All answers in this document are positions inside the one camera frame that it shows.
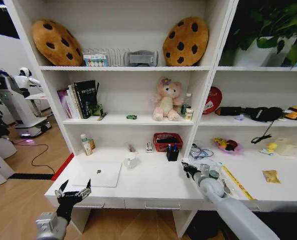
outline pink teddy bear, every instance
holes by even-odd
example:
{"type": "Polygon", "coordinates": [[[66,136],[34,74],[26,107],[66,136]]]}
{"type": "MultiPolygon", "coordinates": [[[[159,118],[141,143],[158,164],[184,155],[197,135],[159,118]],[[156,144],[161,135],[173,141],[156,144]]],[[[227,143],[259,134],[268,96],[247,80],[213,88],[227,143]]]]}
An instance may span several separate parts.
{"type": "Polygon", "coordinates": [[[166,77],[161,77],[157,83],[157,93],[152,97],[152,101],[156,103],[153,112],[153,119],[161,121],[163,117],[167,117],[170,121],[179,121],[181,119],[175,106],[181,106],[183,99],[179,97],[182,90],[180,82],[172,82],[166,77]]]}

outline white laptop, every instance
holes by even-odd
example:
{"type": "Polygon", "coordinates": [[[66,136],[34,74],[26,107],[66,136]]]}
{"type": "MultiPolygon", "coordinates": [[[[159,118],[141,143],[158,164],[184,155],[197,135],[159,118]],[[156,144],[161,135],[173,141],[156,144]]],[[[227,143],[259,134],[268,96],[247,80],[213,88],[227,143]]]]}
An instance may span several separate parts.
{"type": "Polygon", "coordinates": [[[81,170],[72,182],[74,186],[86,186],[89,179],[91,187],[115,188],[118,183],[121,162],[81,161],[81,170]]]}

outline red floor trim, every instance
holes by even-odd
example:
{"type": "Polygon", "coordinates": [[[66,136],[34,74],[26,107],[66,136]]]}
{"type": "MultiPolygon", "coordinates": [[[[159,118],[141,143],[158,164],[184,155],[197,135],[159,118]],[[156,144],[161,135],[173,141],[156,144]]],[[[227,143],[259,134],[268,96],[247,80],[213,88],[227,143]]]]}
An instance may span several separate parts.
{"type": "Polygon", "coordinates": [[[74,158],[74,154],[71,153],[68,158],[65,160],[65,162],[60,166],[60,168],[57,170],[57,172],[53,175],[51,178],[52,181],[55,181],[59,175],[63,172],[63,170],[67,167],[67,165],[70,163],[70,161],[74,158]]]}

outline cookie pillow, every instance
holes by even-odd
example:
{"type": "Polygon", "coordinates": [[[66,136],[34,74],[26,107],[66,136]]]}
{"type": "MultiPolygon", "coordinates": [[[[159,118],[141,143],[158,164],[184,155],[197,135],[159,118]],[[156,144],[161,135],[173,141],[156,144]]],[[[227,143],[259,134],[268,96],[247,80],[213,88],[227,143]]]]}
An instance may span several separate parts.
{"type": "Polygon", "coordinates": [[[192,66],[203,56],[209,40],[208,27],[203,19],[190,16],[179,21],[163,44],[168,66],[192,66]]]}
{"type": "Polygon", "coordinates": [[[64,26],[52,20],[38,20],[32,26],[37,49],[55,66],[80,66],[83,54],[78,41],[64,26]]]}

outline white pot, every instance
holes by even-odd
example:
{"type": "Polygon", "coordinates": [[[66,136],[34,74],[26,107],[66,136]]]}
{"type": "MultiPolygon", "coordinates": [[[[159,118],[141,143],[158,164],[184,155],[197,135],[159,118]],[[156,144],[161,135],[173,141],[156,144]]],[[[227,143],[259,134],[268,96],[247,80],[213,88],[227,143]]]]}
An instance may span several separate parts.
{"type": "Polygon", "coordinates": [[[6,138],[0,138],[0,157],[6,159],[17,152],[17,149],[14,147],[6,138]]]}
{"type": "Polygon", "coordinates": [[[296,37],[284,39],[285,46],[283,50],[277,54],[276,47],[259,48],[257,41],[254,40],[247,50],[238,49],[233,61],[233,66],[236,67],[280,67],[286,55],[291,49],[291,46],[296,41],[296,37]]]}

